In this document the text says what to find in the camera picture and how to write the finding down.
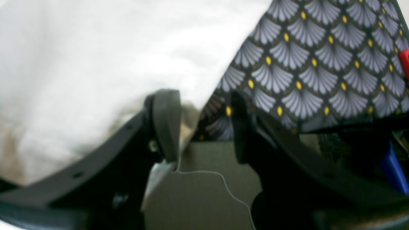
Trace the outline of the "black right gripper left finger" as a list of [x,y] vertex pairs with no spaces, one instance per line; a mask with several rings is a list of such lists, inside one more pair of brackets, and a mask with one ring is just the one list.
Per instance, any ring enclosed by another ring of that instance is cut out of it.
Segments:
[[144,229],[151,169],[179,152],[178,90],[150,94],[142,110],[82,160],[1,193],[1,223],[22,230]]

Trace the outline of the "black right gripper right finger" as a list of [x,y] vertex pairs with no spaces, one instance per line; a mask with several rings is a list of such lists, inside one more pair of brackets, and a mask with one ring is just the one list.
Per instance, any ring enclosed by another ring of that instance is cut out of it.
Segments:
[[251,205],[257,230],[407,230],[408,184],[387,127],[395,122],[313,129],[351,146],[353,170],[314,153],[245,93],[231,96],[236,158],[257,173]]

